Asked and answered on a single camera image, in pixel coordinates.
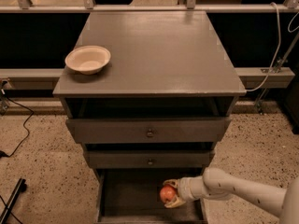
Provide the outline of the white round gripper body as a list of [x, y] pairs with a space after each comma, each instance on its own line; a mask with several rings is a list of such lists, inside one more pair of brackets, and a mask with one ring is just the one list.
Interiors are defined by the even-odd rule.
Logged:
[[199, 177], [183, 177], [178, 181], [178, 195], [187, 203], [194, 202], [200, 198], [199, 188]]

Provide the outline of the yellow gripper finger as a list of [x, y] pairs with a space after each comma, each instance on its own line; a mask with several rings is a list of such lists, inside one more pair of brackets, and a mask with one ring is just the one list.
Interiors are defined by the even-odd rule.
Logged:
[[172, 199], [166, 200], [164, 204], [165, 208], [177, 208], [185, 204], [186, 202], [180, 198], [179, 196], [175, 195]]
[[174, 189], [178, 188], [178, 180], [177, 179], [168, 179], [163, 182], [164, 186], [171, 186]]

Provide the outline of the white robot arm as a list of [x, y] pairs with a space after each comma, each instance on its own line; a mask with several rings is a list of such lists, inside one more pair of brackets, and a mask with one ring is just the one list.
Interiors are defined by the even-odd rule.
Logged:
[[165, 180], [159, 195], [166, 208], [200, 199], [225, 200], [235, 195], [278, 217], [279, 224], [299, 224], [299, 177], [283, 189], [241, 179], [222, 169], [206, 168], [196, 177]]

